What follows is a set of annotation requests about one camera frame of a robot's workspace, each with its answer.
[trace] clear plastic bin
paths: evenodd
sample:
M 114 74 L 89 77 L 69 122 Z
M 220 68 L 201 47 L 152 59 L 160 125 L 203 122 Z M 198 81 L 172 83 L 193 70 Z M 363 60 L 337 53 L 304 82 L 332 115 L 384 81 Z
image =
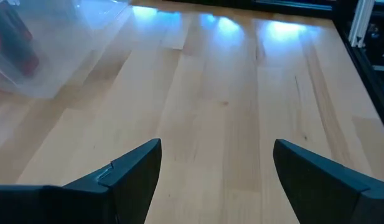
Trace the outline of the clear plastic bin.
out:
M 99 58 L 121 27 L 126 6 L 110 0 L 0 0 L 0 90 L 53 98 L 85 60 Z

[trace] plastic container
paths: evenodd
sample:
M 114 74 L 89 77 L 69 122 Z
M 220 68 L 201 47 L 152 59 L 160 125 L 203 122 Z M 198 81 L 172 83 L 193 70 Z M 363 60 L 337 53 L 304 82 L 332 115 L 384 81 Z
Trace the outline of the plastic container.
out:
M 0 0 L 0 90 L 53 98 L 85 60 L 103 53 L 124 22 L 126 6 L 110 0 Z

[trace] wood grain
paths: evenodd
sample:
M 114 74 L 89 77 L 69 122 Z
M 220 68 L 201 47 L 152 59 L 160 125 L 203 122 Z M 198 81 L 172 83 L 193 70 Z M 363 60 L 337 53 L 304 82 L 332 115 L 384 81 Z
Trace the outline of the wood grain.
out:
M 63 185 L 151 138 L 146 223 L 298 223 L 276 138 L 384 180 L 384 127 L 331 21 L 147 0 L 119 17 L 55 98 L 0 92 L 0 184 Z

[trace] transparent plastic box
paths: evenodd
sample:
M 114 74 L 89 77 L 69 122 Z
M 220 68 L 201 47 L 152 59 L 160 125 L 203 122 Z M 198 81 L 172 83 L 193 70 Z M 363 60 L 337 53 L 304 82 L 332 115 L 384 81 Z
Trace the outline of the transparent plastic box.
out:
M 80 67 L 99 58 L 121 27 L 126 6 L 110 0 L 0 0 L 0 90 L 53 98 L 69 79 L 90 72 Z

